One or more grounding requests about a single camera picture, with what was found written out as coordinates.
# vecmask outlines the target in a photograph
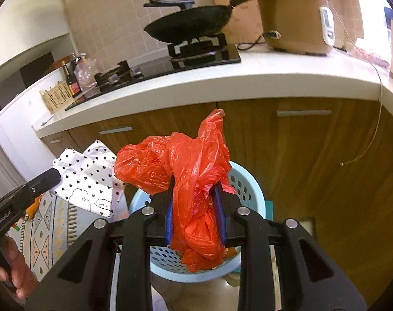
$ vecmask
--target laundry basket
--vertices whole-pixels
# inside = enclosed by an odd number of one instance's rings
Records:
[[[266,204],[263,193],[254,177],[242,166],[230,161],[231,171],[228,173],[230,184],[235,188],[240,202],[243,206],[255,210],[263,218],[266,217]],[[129,213],[141,209],[145,202],[150,202],[149,194],[141,189],[135,193],[129,206]],[[210,270],[190,272],[181,263],[181,259],[176,252],[169,247],[150,247],[150,271],[154,274],[182,283],[197,283],[209,281],[225,276],[240,266],[241,253],[231,259],[226,259],[224,263]]]

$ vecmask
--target finger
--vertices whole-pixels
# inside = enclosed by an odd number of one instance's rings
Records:
[[[17,289],[17,296],[21,299],[27,299],[29,295],[34,291],[38,285],[38,280],[36,279],[33,272],[28,268],[25,272],[24,282],[20,289]]]
[[[0,281],[7,281],[9,279],[8,274],[6,273],[6,270],[2,267],[0,267]]]
[[[9,236],[6,237],[6,254],[10,261],[15,261],[19,255],[22,255],[15,241]]]
[[[16,259],[12,262],[11,266],[12,283],[17,289],[22,287],[27,270],[29,270],[29,268],[25,263],[25,257],[19,253]]]

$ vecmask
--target gas stove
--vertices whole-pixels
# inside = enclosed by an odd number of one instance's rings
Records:
[[[79,101],[65,110],[70,110],[108,92],[152,78],[202,67],[241,62],[237,48],[233,44],[227,44],[222,33],[190,40],[180,45],[169,44],[167,48],[169,56],[135,67],[129,67],[127,61],[122,61],[115,68],[96,74],[94,77],[100,93]]]

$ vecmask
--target frying pan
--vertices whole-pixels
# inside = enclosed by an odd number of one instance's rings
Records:
[[[247,0],[231,0],[229,5],[192,8],[195,0],[149,0],[144,7],[179,7],[181,10],[158,18],[148,24],[144,31],[158,41],[175,45],[213,35],[228,23],[233,8],[245,1]]]

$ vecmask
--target red plastic bag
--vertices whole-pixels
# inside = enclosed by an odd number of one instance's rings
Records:
[[[224,111],[214,110],[199,127],[198,137],[182,133],[148,137],[127,145],[117,154],[116,177],[149,194],[173,190],[173,237],[171,248],[184,253],[182,263],[191,272],[221,264],[225,247],[219,240],[211,187],[221,181],[224,191],[235,193],[227,174],[230,154],[223,137]]]

